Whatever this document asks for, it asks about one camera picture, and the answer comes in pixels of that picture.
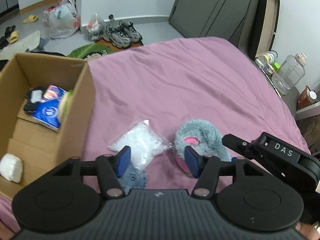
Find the person's right hand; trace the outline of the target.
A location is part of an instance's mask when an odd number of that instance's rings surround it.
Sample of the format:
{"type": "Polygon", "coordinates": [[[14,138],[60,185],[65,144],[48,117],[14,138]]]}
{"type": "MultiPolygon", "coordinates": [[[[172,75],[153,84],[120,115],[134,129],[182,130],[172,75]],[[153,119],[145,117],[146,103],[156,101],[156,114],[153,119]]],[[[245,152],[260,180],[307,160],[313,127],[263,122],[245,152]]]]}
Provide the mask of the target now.
{"type": "Polygon", "coordinates": [[[307,240],[319,240],[319,232],[310,224],[297,223],[296,230],[307,240]]]}

